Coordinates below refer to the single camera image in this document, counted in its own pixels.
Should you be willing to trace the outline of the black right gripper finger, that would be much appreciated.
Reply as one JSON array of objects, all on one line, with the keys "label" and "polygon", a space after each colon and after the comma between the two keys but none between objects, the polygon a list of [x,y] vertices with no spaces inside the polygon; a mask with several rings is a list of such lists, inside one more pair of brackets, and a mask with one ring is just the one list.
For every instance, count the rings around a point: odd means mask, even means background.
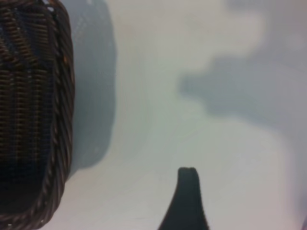
[{"label": "black right gripper finger", "polygon": [[208,230],[197,170],[181,167],[177,185],[160,230]]}]

